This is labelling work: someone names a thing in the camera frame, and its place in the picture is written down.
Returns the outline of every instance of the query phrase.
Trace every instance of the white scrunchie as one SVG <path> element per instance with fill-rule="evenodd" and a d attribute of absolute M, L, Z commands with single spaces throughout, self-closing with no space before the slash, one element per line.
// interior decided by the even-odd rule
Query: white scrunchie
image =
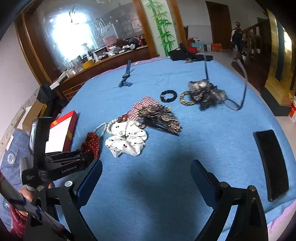
<path fill-rule="evenodd" d="M 114 136 L 109 137 L 105 145 L 109 148 L 114 157 L 121 153 L 138 156 L 145 146 L 147 133 L 139 128 L 140 123 L 134 120 L 115 122 L 111 127 Z"/>

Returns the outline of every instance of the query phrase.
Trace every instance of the red box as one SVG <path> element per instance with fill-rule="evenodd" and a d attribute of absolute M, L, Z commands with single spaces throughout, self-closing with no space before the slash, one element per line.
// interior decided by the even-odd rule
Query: red box
<path fill-rule="evenodd" d="M 77 117 L 76 112 L 72 110 L 50 125 L 49 139 L 46 142 L 45 153 L 70 151 Z"/>
<path fill-rule="evenodd" d="M 188 47 L 187 49 L 191 53 L 197 53 L 197 48 L 196 47 Z"/>
<path fill-rule="evenodd" d="M 291 111 L 289 113 L 289 117 L 291 118 L 291 120 L 293 122 L 296 122 L 296 106 L 295 106 L 295 104 L 296 104 L 296 102 L 293 101 L 292 106 L 291 106 L 292 108 L 291 108 Z"/>

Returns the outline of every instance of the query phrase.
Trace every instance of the small display screen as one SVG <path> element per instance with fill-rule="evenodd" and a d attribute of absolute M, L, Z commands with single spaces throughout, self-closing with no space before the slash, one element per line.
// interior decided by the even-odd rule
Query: small display screen
<path fill-rule="evenodd" d="M 32 128 L 31 128 L 29 147 L 32 151 L 34 151 L 33 146 L 34 146 L 34 141 L 35 141 L 36 126 L 37 126 L 37 121 L 32 123 Z"/>

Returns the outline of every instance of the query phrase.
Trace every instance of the bamboo wall decal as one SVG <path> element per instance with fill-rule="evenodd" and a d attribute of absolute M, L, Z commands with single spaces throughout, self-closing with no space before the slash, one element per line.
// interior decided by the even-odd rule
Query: bamboo wall decal
<path fill-rule="evenodd" d="M 168 17 L 168 12 L 162 11 L 164 5 L 160 2 L 148 0 L 146 4 L 147 9 L 152 10 L 153 18 L 155 19 L 157 29 L 159 31 L 159 37 L 162 42 L 165 55 L 169 56 L 168 52 L 173 50 L 173 43 L 175 42 L 174 36 L 168 31 L 168 26 L 171 26 L 172 23 L 169 22 L 166 18 Z"/>

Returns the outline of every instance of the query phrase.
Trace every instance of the pearl necklace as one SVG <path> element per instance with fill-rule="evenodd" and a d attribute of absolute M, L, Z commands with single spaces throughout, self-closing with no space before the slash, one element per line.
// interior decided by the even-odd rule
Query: pearl necklace
<path fill-rule="evenodd" d="M 111 128 L 111 126 L 112 126 L 115 122 L 117 122 L 117 121 L 118 121 L 118 118 L 116 118 L 116 119 L 114 119 L 114 120 L 112 120 L 112 121 L 110 121 L 110 122 L 108 123 L 108 125 L 107 125 L 107 129 L 106 129 L 106 132 L 107 132 L 108 134 L 112 135 L 112 132 L 111 132 L 110 128 Z"/>
<path fill-rule="evenodd" d="M 106 129 L 107 129 L 107 123 L 106 122 L 104 122 L 104 123 L 102 123 L 102 124 L 100 124 L 97 128 L 95 128 L 95 130 L 94 130 L 94 133 L 99 129 L 99 128 L 101 128 L 103 125 L 105 125 L 105 127 L 104 127 L 104 130 L 102 131 L 102 133 L 100 134 L 100 136 L 99 136 L 99 138 L 101 138 L 104 134 L 105 134 L 105 131 L 106 131 Z"/>

